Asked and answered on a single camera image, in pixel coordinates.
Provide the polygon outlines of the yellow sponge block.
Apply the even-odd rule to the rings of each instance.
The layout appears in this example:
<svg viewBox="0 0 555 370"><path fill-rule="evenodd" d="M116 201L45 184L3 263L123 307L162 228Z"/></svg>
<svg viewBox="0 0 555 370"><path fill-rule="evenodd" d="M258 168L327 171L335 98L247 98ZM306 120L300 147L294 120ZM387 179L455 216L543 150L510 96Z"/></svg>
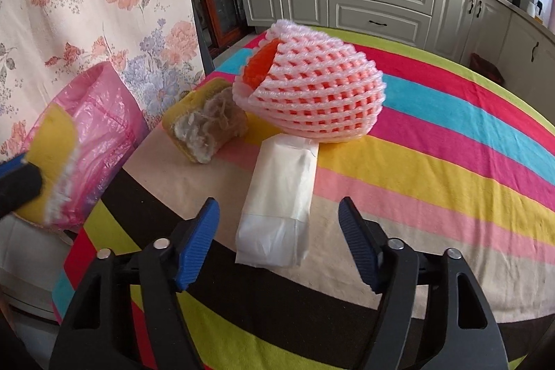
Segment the yellow sponge block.
<svg viewBox="0 0 555 370"><path fill-rule="evenodd" d="M25 140L25 160L40 170L40 194L16 213L30 223L54 227L62 207L70 200L79 133L72 117L52 103L42 114Z"/></svg>

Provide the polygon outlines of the white trash bin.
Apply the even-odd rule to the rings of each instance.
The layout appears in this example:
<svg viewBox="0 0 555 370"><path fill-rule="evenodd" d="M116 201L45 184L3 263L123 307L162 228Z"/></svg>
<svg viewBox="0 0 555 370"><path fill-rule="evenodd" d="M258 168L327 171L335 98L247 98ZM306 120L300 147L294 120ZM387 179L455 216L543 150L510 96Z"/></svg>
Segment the white trash bin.
<svg viewBox="0 0 555 370"><path fill-rule="evenodd" d="M52 292L70 242L13 215L1 220L1 289L9 304L54 319Z"/></svg>

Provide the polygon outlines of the white lower kitchen cabinets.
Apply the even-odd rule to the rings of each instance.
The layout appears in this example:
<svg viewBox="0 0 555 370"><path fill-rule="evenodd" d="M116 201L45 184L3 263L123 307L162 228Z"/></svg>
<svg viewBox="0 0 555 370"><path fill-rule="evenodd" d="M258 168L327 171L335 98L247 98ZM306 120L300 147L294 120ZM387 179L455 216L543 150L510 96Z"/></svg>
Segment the white lower kitchen cabinets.
<svg viewBox="0 0 555 370"><path fill-rule="evenodd" d="M554 35L507 0L243 0L247 23L276 20L393 40L468 66L477 54L505 87L554 117Z"/></svg>

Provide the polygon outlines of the white tissue packet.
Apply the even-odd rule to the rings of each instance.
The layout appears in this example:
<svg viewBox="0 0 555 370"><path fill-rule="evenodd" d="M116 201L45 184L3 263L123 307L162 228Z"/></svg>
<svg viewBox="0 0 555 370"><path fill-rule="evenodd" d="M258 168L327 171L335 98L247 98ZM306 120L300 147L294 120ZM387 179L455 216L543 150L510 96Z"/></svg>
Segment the white tissue packet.
<svg viewBox="0 0 555 370"><path fill-rule="evenodd" d="M278 134L259 149L238 225L236 262L258 268L299 266L309 252L309 212L317 142Z"/></svg>

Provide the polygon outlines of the pink plastic bin liner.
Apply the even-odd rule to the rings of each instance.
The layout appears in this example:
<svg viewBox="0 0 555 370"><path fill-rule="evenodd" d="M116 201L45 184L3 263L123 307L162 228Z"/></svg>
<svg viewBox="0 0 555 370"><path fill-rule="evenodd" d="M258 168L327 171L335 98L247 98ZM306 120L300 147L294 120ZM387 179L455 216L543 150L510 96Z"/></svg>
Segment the pink plastic bin liner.
<svg viewBox="0 0 555 370"><path fill-rule="evenodd" d="M76 76L47 108L52 103L74 120L79 146L71 174L70 200L62 207L54 227L44 228L76 230L146 138L148 126L135 98L108 62Z"/></svg>

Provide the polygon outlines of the yellow sponge with torn side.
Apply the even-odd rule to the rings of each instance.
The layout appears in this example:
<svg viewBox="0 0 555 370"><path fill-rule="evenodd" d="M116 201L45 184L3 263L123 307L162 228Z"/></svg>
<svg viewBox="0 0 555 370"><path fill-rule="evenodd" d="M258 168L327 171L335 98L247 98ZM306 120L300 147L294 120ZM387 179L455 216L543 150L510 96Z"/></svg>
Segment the yellow sponge with torn side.
<svg viewBox="0 0 555 370"><path fill-rule="evenodd" d="M248 120L233 100L231 83L214 78L171 106L162 126L191 162L205 164L227 142L246 134Z"/></svg>

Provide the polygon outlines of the orange fruit in foam net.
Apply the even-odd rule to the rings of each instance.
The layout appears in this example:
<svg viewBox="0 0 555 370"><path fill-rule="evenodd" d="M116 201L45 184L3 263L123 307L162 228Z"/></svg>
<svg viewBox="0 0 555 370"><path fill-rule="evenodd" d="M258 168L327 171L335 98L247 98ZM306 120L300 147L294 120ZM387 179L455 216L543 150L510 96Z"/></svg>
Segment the orange fruit in foam net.
<svg viewBox="0 0 555 370"><path fill-rule="evenodd" d="M367 135L386 99L383 72L337 37L290 20L265 31L232 86L243 110L321 143Z"/></svg>

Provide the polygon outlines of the dark red floor basket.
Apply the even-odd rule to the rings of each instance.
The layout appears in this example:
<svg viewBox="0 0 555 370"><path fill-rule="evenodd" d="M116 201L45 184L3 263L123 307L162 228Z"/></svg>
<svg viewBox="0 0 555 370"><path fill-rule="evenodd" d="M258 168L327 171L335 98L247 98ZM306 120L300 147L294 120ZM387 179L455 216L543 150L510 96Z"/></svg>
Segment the dark red floor basket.
<svg viewBox="0 0 555 370"><path fill-rule="evenodd" d="M500 85L505 85L505 78L501 75L498 68L478 53L472 53L469 60L469 68L488 80Z"/></svg>

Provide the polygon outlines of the floral cream curtain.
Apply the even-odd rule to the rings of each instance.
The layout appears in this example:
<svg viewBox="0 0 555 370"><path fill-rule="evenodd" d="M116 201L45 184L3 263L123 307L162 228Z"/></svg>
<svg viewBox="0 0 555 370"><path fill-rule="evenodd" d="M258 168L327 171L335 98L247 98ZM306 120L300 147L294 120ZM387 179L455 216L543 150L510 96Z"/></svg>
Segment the floral cream curtain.
<svg viewBox="0 0 555 370"><path fill-rule="evenodd" d="M150 127L204 76L191 0L1 0L1 156L54 96L109 62Z"/></svg>

